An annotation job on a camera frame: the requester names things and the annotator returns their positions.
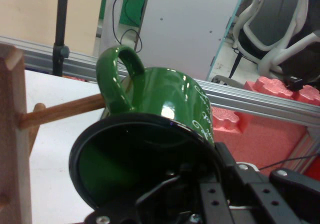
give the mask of mug handle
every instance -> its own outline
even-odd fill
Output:
[[[100,55],[96,63],[96,79],[105,104],[112,114],[135,109],[122,87],[118,75],[118,58],[122,60],[131,78],[145,72],[140,58],[128,46],[115,46]]]

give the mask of green object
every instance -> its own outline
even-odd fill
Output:
[[[99,19],[104,19],[107,0],[101,0]],[[145,0],[123,0],[119,23],[139,27]]]
[[[118,58],[129,76],[122,84]],[[169,68],[144,68],[134,50],[121,45],[109,48],[96,64],[96,79],[108,110],[104,116],[123,112],[149,113],[185,124],[212,144],[213,122],[210,101],[188,75]]]
[[[101,0],[99,19],[104,19],[107,0]]]
[[[122,81],[118,59],[129,72]],[[212,172],[210,102],[195,80],[170,68],[144,68],[123,45],[102,53],[96,75],[107,108],[69,158],[72,182],[92,208],[131,191],[138,198],[185,163],[201,177]]]

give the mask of black mount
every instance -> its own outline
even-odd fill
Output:
[[[194,167],[182,164],[179,173],[152,190],[123,193],[84,223],[101,218],[112,224],[320,222],[320,182],[285,168],[267,178],[248,164],[237,164],[223,143],[216,143],[215,150],[220,173],[198,179]]]
[[[65,31],[67,19],[68,0],[58,0],[55,42],[52,53],[52,74],[61,77],[63,74],[64,59],[69,57],[69,47],[65,45]]]

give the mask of metal rail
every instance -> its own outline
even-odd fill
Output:
[[[28,68],[52,72],[52,47],[3,36],[0,36],[0,43],[14,45],[23,50]],[[69,58],[63,63],[63,74],[96,81],[96,62],[96,57],[70,52]],[[118,68],[118,73],[122,78],[128,75],[127,70],[122,67]],[[309,128],[320,128],[319,106],[203,80],[196,81],[209,97],[212,106],[301,124]]]

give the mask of white tabletop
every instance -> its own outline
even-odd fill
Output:
[[[25,71],[27,111],[99,93],[98,85]],[[96,122],[102,109],[40,126],[30,157],[33,224],[83,222],[93,210],[76,192],[69,176],[69,153],[80,133]]]

